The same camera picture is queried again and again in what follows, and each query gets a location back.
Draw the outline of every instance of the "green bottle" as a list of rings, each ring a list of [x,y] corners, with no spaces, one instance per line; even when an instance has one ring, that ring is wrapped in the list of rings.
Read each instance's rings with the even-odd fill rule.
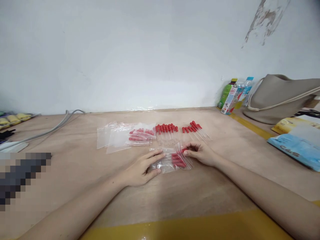
[[[229,95],[229,92],[230,92],[230,90],[231,90],[231,88],[232,88],[232,85],[236,84],[236,81],[237,81],[237,80],[238,80],[237,78],[232,78],[232,79],[231,79],[231,82],[228,83],[228,84],[224,87],[223,92],[222,92],[222,96],[221,96],[221,99],[220,99],[220,102],[219,102],[219,104],[218,104],[218,107],[219,107],[219,108],[222,108],[222,107],[223,107],[224,102],[226,101],[227,96]]]

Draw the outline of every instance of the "white wall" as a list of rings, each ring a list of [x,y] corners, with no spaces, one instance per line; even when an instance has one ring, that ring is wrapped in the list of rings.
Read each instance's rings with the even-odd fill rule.
[[[317,0],[1,0],[0,109],[213,106],[233,77],[319,78],[319,40]]]

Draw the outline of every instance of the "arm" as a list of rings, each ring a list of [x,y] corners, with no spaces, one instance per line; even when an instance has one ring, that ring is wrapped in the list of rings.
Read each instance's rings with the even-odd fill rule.
[[[159,153],[161,150],[152,151],[138,158],[126,170],[101,180],[88,191],[50,213],[19,240],[78,239],[118,192],[126,186],[143,185],[161,172],[160,169],[154,169],[145,173],[152,163],[164,157],[164,154]]]
[[[320,239],[320,208],[250,170],[215,153],[204,142],[186,144],[186,156],[216,167],[296,239]]]

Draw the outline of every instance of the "yellow item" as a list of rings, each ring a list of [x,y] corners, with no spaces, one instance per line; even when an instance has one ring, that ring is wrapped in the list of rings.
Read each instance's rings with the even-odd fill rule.
[[[11,125],[16,125],[16,124],[21,123],[21,121],[15,115],[9,115],[9,116],[6,116],[6,117],[10,121]]]
[[[9,124],[10,122],[6,118],[0,118],[0,129],[10,127]]]
[[[31,114],[18,113],[16,116],[21,121],[27,121],[31,119]]]
[[[238,102],[236,103],[236,106],[234,107],[234,109],[239,109],[239,108],[241,108],[243,101],[244,101],[244,100],[238,101]]]
[[[279,134],[289,133],[292,129],[294,129],[298,125],[311,125],[315,128],[320,129],[320,124],[317,123],[320,119],[308,117],[306,115],[302,115],[299,117],[293,118],[285,118],[278,122],[272,130]]]

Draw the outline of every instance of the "table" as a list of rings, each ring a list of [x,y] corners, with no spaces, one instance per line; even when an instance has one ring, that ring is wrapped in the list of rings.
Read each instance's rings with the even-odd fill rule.
[[[12,128],[12,141],[51,129],[63,115],[39,116]],[[96,149],[97,127],[112,121],[200,123],[217,153],[310,201],[320,199],[320,174],[266,143],[215,107],[76,114],[58,131],[30,142],[23,152],[51,152],[51,165],[0,212],[1,239],[14,239],[102,176],[111,176],[149,146],[106,155]],[[193,162],[192,170],[161,174],[127,187],[93,222],[82,239],[291,239],[218,170]]]

